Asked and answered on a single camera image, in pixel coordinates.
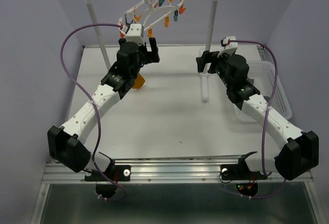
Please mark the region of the orange brown sock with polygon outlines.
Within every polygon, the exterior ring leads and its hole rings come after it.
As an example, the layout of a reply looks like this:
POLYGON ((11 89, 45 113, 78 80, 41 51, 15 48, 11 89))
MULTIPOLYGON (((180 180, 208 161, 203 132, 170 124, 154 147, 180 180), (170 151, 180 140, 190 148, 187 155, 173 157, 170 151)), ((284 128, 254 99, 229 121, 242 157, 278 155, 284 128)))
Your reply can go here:
POLYGON ((140 89, 143 87, 144 84, 145 84, 145 78, 139 73, 137 75, 137 78, 135 79, 132 89, 140 89))

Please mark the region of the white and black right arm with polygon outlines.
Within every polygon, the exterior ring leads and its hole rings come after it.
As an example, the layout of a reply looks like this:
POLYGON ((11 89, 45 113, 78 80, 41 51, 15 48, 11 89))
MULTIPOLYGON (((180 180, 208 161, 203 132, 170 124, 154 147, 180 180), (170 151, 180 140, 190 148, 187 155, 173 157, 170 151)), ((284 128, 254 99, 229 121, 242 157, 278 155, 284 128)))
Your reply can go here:
POLYGON ((197 71, 207 70, 219 76, 228 99, 243 113, 262 127, 261 152, 249 152, 238 164, 229 167, 228 176, 248 178, 254 172, 264 176, 278 173, 286 180, 294 180, 319 164, 319 137, 291 124, 271 105, 248 78, 247 60, 235 50, 204 51, 196 58, 197 71))

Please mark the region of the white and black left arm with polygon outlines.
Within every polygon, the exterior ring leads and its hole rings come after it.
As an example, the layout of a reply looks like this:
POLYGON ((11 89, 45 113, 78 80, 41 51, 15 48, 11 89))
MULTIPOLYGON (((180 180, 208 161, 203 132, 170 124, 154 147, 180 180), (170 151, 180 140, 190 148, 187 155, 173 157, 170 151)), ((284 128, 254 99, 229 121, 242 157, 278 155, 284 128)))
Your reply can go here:
POLYGON ((88 101, 60 127, 52 126, 47 132, 50 156, 78 173, 96 171, 104 180, 114 175, 112 160, 96 154, 84 145, 100 119, 133 88, 141 67, 158 63, 159 54, 155 38, 149 39, 151 50, 128 39, 120 39, 117 59, 101 80, 88 101))

